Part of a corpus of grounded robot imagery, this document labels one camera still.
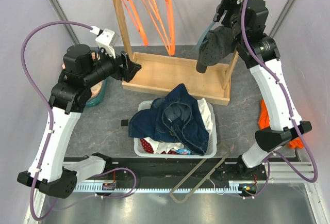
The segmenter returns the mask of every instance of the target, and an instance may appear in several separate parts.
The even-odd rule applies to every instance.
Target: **wooden rod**
[[[227,88],[228,82],[229,82],[230,78],[232,77],[232,73],[233,73],[234,67],[236,65],[237,59],[238,59],[238,52],[235,49],[235,51],[233,52],[232,59],[230,60],[229,67],[225,74],[225,79],[222,84],[222,89],[224,89],[224,90]]]
[[[132,61],[134,61],[132,47],[130,46],[130,41],[129,41],[129,35],[128,35],[128,30],[127,30],[122,0],[112,0],[112,1],[113,1],[114,10],[115,10],[115,13],[117,16],[119,30],[120,30],[120,34],[121,34],[121,37],[123,40],[125,51],[128,53],[129,58]]]

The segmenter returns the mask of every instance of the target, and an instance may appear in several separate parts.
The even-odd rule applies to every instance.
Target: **clothes hanger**
[[[167,18],[168,18],[168,24],[169,24],[169,31],[170,31],[170,38],[168,37],[166,30],[164,28],[163,22],[161,20],[157,4],[155,0],[147,0],[147,3],[145,0],[142,0],[145,8],[147,9],[147,12],[149,13],[159,35],[162,39],[165,48],[169,55],[174,55],[175,53],[175,29],[174,29],[174,14],[173,14],[173,6],[172,6],[172,0],[165,0],[166,3],[166,11],[167,11]]]
[[[130,9],[129,9],[127,3],[126,3],[126,1],[129,3],[129,5],[130,5],[130,7],[132,9],[133,14],[130,11]],[[146,34],[144,32],[144,29],[143,29],[143,26],[142,26],[140,17],[138,15],[138,12],[136,11],[136,8],[134,6],[133,0],[122,0],[122,2],[124,3],[124,6],[126,7],[128,14],[130,15],[130,17],[131,17],[131,19],[132,19],[132,21],[133,21],[136,29],[138,30],[138,32],[140,34],[144,46],[148,46],[148,44],[149,44],[148,43],[148,38],[147,38],[147,36],[146,36]]]

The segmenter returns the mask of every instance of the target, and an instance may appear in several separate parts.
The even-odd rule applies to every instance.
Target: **jeans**
[[[204,155],[209,134],[197,100],[179,84],[165,98],[155,99],[150,109],[136,113],[129,122],[128,135],[155,141],[181,142],[192,154]]]

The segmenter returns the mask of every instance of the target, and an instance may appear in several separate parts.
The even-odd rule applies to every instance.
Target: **wooden base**
[[[134,53],[134,61],[142,69],[129,83],[123,82],[125,90],[167,95],[178,84],[184,83],[196,99],[205,98],[209,103],[228,105],[230,101],[230,79],[223,89],[229,65],[217,64],[208,67],[206,73],[196,71],[196,60]]]

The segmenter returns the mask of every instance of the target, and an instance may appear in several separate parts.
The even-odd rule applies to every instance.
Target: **red wire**
[[[257,174],[254,174],[254,184],[252,186],[255,186],[258,182]]]

